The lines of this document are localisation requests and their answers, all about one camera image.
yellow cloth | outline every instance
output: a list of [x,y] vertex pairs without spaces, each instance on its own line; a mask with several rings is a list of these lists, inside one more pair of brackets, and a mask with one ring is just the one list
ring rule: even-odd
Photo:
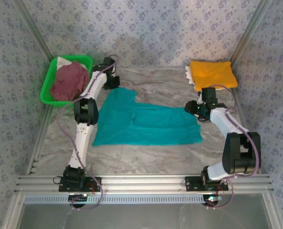
[[228,88],[238,86],[230,61],[216,63],[191,61],[189,66],[197,92],[214,84],[221,84]]

cable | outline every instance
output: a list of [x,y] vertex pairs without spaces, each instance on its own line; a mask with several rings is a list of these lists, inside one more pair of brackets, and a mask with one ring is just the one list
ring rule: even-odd
[[[235,95],[234,95],[234,93],[232,92],[231,89],[229,89],[228,87],[226,87],[226,86],[224,86],[224,85],[221,85],[221,84],[214,84],[214,85],[211,85],[211,86],[209,86],[209,87],[216,87],[216,86],[218,86],[218,87],[223,87],[223,88],[225,88],[227,91],[229,91],[229,92],[232,94],[232,97],[233,97],[233,100],[234,100],[234,103],[235,103],[235,107],[238,106],[238,102],[237,102],[237,100],[236,100],[236,97],[235,97]],[[216,206],[211,207],[211,208],[213,208],[213,209],[226,207],[226,206],[228,206],[228,205],[230,204],[230,202],[232,201],[233,195],[234,195],[234,193],[235,193],[235,190],[234,190],[234,188],[233,188],[233,183],[230,181],[230,178],[236,178],[236,176],[252,177],[252,176],[254,176],[254,175],[257,173],[258,168],[259,168],[259,153],[258,153],[258,150],[257,150],[257,147],[256,147],[255,142],[252,140],[252,138],[248,135],[248,133],[247,133],[245,130],[243,130],[239,125],[237,125],[237,124],[230,118],[230,116],[229,116],[228,114],[230,114],[230,112],[229,112],[229,110],[228,110],[228,108],[227,108],[226,111],[225,111],[225,116],[226,116],[227,120],[230,121],[230,123],[233,124],[238,130],[240,130],[240,131],[247,137],[247,139],[249,140],[249,142],[251,143],[251,145],[252,145],[252,147],[253,147],[253,150],[254,150],[254,153],[255,153],[255,157],[256,157],[256,165],[255,165],[254,171],[251,172],[250,174],[247,174],[247,175],[243,175],[243,174],[232,174],[232,175],[230,175],[230,176],[226,176],[226,177],[223,177],[223,178],[221,179],[221,182],[226,182],[226,183],[231,184],[231,187],[232,187],[232,194],[231,194],[231,197],[230,197],[230,199],[228,200],[227,203],[225,203],[224,205],[219,206],[219,207],[216,207]]]
[[52,181],[54,182],[54,184],[59,185],[60,183],[55,182],[56,177],[62,178],[61,176],[55,176]]
[[218,194],[219,194],[219,190],[223,192],[223,194],[222,194],[222,198],[223,198],[223,197],[224,197],[224,190],[223,190],[223,188],[221,187],[221,185],[217,185],[217,194],[216,194],[216,197],[217,197]]
[[67,132],[63,129],[63,127],[61,126],[61,124],[60,124],[60,122],[59,122],[59,118],[60,118],[60,115],[62,114],[62,112],[63,112],[67,107],[69,107],[70,105],[74,104],[75,102],[77,102],[77,101],[83,99],[84,97],[86,97],[87,95],[89,95],[89,93],[90,93],[90,91],[91,91],[91,89],[92,89],[92,87],[93,87],[95,81],[97,80],[97,78],[98,78],[104,71],[106,71],[106,70],[108,70],[108,69],[110,69],[110,68],[112,68],[113,66],[116,65],[116,63],[119,61],[119,57],[118,57],[118,55],[115,55],[115,54],[110,55],[109,57],[112,57],[112,56],[115,56],[115,57],[117,58],[117,60],[116,60],[113,64],[111,64],[110,66],[108,66],[108,67],[106,67],[105,69],[101,70],[101,72],[99,72],[99,73],[95,76],[95,80],[92,81],[92,83],[91,83],[89,89],[87,90],[87,93],[86,93],[85,95],[83,95],[83,96],[81,96],[81,97],[79,97],[79,98],[77,98],[77,99],[71,101],[70,103],[66,104],[64,107],[62,107],[62,108],[59,110],[59,112],[58,112],[58,114],[57,114],[57,124],[58,124],[59,129],[70,139],[71,143],[72,143],[73,146],[74,146],[74,149],[75,149],[75,152],[76,152],[76,156],[77,156],[77,159],[78,159],[78,161],[79,161],[81,167],[82,167],[82,168],[87,172],[87,174],[96,182],[96,184],[97,184],[98,187],[100,188],[100,193],[101,193],[100,198],[99,198],[99,200],[98,200],[98,202],[97,202],[96,204],[94,204],[94,205],[92,205],[92,206],[90,206],[90,207],[85,207],[85,208],[76,208],[76,207],[74,207],[73,203],[74,203],[79,197],[73,198],[73,199],[71,200],[71,207],[72,207],[72,209],[74,209],[74,210],[87,210],[87,209],[93,209],[93,208],[97,207],[97,206],[100,204],[100,202],[102,201],[102,198],[103,198],[103,189],[102,189],[101,183],[94,177],[94,175],[93,175],[93,174],[84,166],[84,164],[82,163],[81,158],[79,157],[79,152],[78,152],[78,149],[77,149],[75,140],[72,138],[72,136],[71,136],[69,133],[67,133]]
[[116,65],[115,65],[115,70],[111,74],[114,74],[115,72],[116,72]]
[[94,185],[91,183],[87,183],[87,186],[90,186],[92,188],[92,193],[95,194],[95,189],[94,189]]

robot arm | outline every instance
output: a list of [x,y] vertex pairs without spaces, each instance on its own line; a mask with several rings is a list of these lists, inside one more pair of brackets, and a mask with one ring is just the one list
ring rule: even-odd
[[215,88],[202,88],[198,101],[189,101],[185,111],[198,117],[199,121],[213,122],[226,138],[222,161],[205,167],[201,172],[204,184],[234,173],[250,173],[255,168],[255,154],[245,131],[255,142],[260,158],[260,136],[249,132],[228,112],[225,104],[218,103]]
[[[84,166],[86,166],[86,152],[90,135],[99,118],[96,105],[99,91],[102,87],[107,90],[117,88],[120,85],[119,76],[115,76],[116,67],[113,70],[107,69],[99,75],[102,70],[111,66],[114,62],[115,60],[111,57],[105,57],[103,64],[94,67],[91,80],[81,94],[84,98],[74,103],[74,116],[77,122],[75,145]],[[73,149],[69,165],[61,178],[59,191],[81,191],[85,188],[86,183],[89,183],[89,181],[86,182],[85,171],[77,159],[76,150]]]

maroon cloth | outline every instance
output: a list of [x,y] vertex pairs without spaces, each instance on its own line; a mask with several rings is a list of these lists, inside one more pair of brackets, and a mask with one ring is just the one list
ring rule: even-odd
[[64,65],[56,72],[51,95],[56,101],[71,101],[79,96],[89,81],[89,72],[77,61]]

teal towel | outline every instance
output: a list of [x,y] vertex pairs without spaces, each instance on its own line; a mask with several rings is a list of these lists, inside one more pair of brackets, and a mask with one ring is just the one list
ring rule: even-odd
[[137,103],[136,94],[125,88],[109,93],[99,111],[93,146],[165,146],[202,141],[196,118],[183,107]]

